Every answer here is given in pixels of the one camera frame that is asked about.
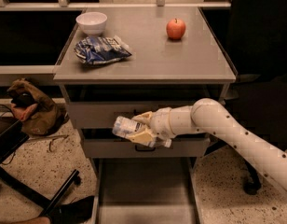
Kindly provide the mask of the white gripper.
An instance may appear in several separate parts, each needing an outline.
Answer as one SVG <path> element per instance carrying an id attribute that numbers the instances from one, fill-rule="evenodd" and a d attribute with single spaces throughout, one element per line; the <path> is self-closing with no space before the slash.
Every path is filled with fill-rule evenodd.
<path id="1" fill-rule="evenodd" d="M 170 125 L 171 108 L 161 108 L 156 112 L 148 111 L 140 115 L 134 116 L 132 120 L 142 124 L 149 124 L 149 128 L 143 128 L 140 131 L 130 133 L 126 136 L 131 142 L 141 144 L 147 147 L 155 145 L 157 137 L 166 140 L 174 138 Z"/>

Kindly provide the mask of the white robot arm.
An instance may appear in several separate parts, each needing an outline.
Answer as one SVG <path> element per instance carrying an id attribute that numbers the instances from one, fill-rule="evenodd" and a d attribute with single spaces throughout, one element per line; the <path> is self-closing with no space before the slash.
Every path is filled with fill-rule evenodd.
<path id="1" fill-rule="evenodd" d="M 142 123 L 127 138 L 138 144 L 180 134 L 208 133 L 233 147 L 276 189 L 287 194 L 287 153 L 241 126 L 218 102 L 203 98 L 193 105 L 165 107 L 132 118 Z"/>

